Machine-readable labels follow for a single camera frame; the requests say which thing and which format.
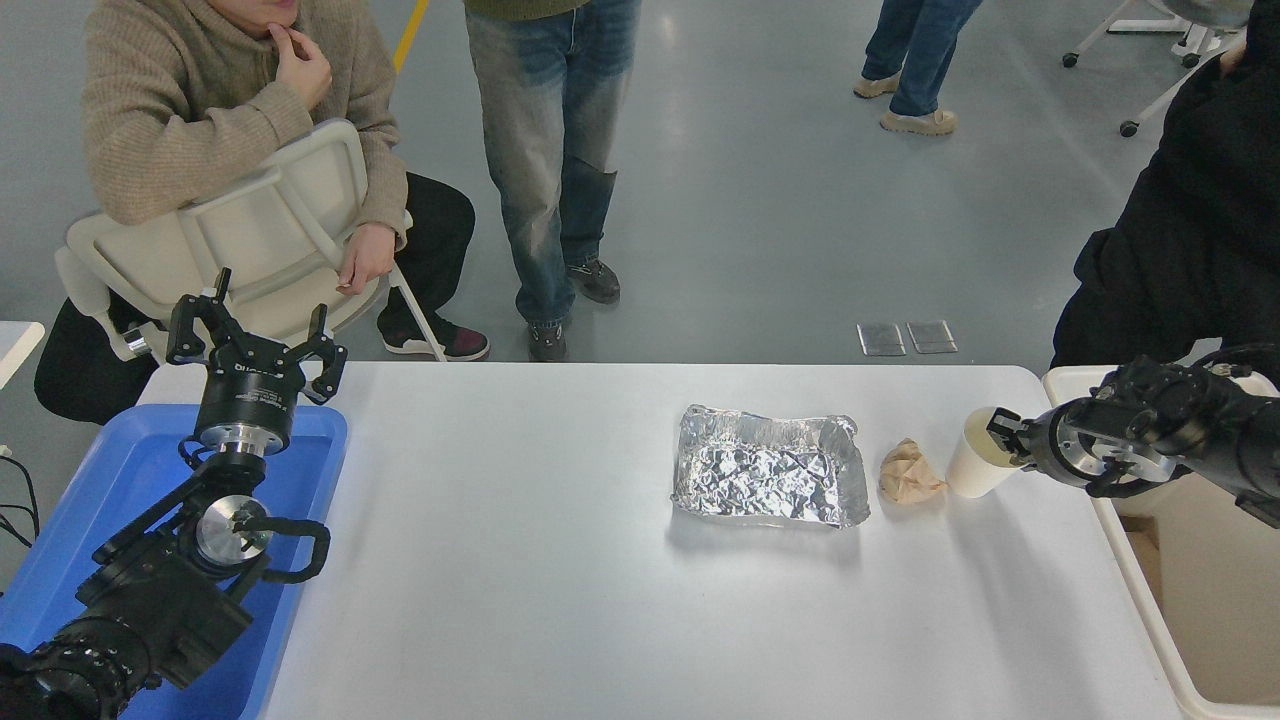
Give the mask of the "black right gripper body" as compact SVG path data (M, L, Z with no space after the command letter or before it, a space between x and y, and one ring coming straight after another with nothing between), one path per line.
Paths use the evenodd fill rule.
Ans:
M1066 486L1084 489L1091 482L1091 448L1068 423L1083 398L1062 404L1030 421L1027 447L1037 470Z

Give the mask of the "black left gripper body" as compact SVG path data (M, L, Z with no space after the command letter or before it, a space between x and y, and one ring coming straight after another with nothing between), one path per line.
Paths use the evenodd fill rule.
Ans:
M219 427L246 425L289 434L305 377L297 363L284 361L287 352L280 343L215 348L195 430L207 434Z

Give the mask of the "seated person's left hand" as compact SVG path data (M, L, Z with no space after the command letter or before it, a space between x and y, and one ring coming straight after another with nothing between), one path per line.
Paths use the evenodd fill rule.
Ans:
M388 275L396 261L398 234L385 224L374 222L358 225L349 237L335 291L358 296L366 286Z

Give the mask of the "seated person's right hand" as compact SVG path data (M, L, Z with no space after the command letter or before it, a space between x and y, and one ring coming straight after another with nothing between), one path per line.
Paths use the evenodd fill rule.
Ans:
M276 81L292 88L311 111L332 86L332 68L321 49L305 33L276 23L268 26L276 46Z

